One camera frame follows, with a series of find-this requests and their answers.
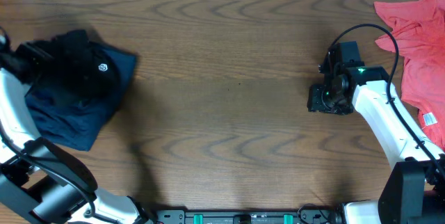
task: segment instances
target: wooden table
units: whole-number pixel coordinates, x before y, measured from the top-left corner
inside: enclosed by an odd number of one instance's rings
[[[15,46],[88,29],[138,55],[92,150],[70,150],[100,186],[146,206],[291,209],[378,198],[391,172],[358,113],[306,108],[333,39],[384,25],[374,1],[411,0],[1,0],[0,25]],[[389,71],[380,35],[360,29],[344,40]],[[397,86],[401,72],[400,63]],[[23,223],[5,207],[0,215]]]

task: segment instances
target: red cloth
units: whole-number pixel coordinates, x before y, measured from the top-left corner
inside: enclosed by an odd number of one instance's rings
[[[419,109],[423,132],[445,150],[445,0],[375,2],[374,6],[393,29],[400,54],[405,57],[402,100]],[[394,52],[387,35],[375,42]],[[424,119],[429,113],[437,123]]]

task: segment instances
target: white logo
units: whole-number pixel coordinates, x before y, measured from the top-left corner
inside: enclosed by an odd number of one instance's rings
[[[106,64],[101,64],[99,65],[99,70],[101,70],[102,72],[105,72],[108,70],[108,66]]]

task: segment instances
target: green strip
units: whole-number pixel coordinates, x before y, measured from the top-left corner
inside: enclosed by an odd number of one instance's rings
[[[203,224],[204,222],[204,217],[202,216],[202,214],[195,214],[193,216],[193,224]]]
[[[293,224],[293,216],[290,214],[284,215],[284,224]]]

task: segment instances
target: navy blue cloth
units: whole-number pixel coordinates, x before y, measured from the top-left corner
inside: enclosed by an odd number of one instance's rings
[[[88,151],[102,126],[111,118],[131,81],[136,57],[101,45],[118,68],[120,85],[107,96],[69,106],[56,106],[51,92],[34,90],[26,96],[35,125],[47,140],[76,150]]]

